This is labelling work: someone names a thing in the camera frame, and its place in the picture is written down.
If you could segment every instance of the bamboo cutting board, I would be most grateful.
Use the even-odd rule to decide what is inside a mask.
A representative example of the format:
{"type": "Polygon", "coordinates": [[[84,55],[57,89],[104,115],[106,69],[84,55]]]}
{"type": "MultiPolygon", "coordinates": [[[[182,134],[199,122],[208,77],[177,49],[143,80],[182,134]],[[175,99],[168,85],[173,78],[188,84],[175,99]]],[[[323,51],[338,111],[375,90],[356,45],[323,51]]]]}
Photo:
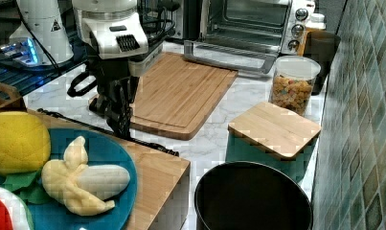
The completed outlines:
{"type": "Polygon", "coordinates": [[[163,53],[140,78],[132,127],[174,139],[192,139],[237,74],[163,53]]]}
{"type": "Polygon", "coordinates": [[[228,130],[250,145],[278,159],[294,159],[321,127],[288,109],[259,103],[228,125],[228,130]]]}

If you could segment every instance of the toaster oven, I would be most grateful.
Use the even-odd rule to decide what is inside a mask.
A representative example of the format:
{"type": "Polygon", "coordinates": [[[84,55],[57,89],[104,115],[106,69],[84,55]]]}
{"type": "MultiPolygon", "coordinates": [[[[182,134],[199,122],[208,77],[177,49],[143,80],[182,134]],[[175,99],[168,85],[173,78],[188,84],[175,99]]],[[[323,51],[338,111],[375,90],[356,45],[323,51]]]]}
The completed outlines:
{"type": "Polygon", "coordinates": [[[315,3],[306,0],[203,0],[200,36],[184,43],[185,58],[237,70],[268,73],[279,55],[297,55],[315,3]],[[261,60],[249,67],[194,54],[211,49],[261,60]]]}

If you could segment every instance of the container lid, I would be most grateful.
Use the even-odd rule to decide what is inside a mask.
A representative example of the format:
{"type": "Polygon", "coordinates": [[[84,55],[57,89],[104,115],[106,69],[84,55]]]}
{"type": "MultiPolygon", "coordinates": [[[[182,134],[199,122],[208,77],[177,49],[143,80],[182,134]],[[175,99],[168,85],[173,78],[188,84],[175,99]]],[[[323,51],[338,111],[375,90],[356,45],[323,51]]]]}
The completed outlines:
{"type": "Polygon", "coordinates": [[[321,66],[306,57],[284,56],[276,59],[276,71],[293,80],[309,81],[319,74],[321,66]]]}
{"type": "Polygon", "coordinates": [[[228,125],[243,141],[277,159],[293,160],[316,138],[321,126],[272,103],[259,103],[228,125]]]}

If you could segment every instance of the white countertop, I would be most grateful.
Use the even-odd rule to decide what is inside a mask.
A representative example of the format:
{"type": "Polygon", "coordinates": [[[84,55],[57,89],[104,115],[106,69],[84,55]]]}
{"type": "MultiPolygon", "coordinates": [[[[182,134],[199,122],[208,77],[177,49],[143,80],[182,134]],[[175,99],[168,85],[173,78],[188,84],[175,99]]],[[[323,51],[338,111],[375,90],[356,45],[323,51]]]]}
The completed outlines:
{"type": "MultiPolygon", "coordinates": [[[[164,51],[183,53],[183,47],[173,43],[165,43],[164,51]]],[[[33,110],[43,108],[59,112],[69,118],[111,130],[106,124],[105,119],[96,116],[88,109],[88,100],[97,94],[96,87],[82,97],[71,98],[66,93],[72,79],[84,68],[84,65],[82,65],[26,95],[24,97],[26,106],[33,110]]],[[[88,80],[85,80],[83,84],[79,85],[79,88],[82,88],[92,79],[93,77],[90,77],[88,80]]],[[[182,228],[183,230],[195,229],[196,214],[193,206],[193,195],[197,182],[206,171],[224,163],[228,141],[228,123],[252,106],[267,101],[271,83],[271,73],[263,77],[254,78],[243,77],[239,73],[238,78],[224,95],[204,126],[190,141],[174,140],[134,129],[131,130],[132,137],[158,143],[168,149],[179,151],[180,157],[191,161],[190,208],[187,220],[182,228]]],[[[324,97],[324,93],[311,97],[308,103],[306,118],[321,124],[324,97]]],[[[315,148],[312,154],[305,179],[300,183],[309,199],[311,199],[316,150],[317,148],[315,148]]]]}

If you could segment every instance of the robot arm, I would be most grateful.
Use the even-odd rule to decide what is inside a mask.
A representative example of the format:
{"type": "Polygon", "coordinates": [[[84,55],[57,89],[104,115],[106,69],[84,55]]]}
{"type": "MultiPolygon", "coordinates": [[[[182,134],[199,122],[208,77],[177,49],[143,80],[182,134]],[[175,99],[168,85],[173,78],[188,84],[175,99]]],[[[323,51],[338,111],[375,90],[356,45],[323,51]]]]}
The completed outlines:
{"type": "Polygon", "coordinates": [[[149,52],[136,0],[73,0],[80,39],[87,49],[87,74],[97,79],[99,97],[90,110],[106,118],[117,136],[130,137],[130,118],[139,75],[129,59],[149,52]]]}
{"type": "Polygon", "coordinates": [[[148,52],[148,39],[136,12],[137,1],[73,0],[79,37],[101,59],[148,52]]]}

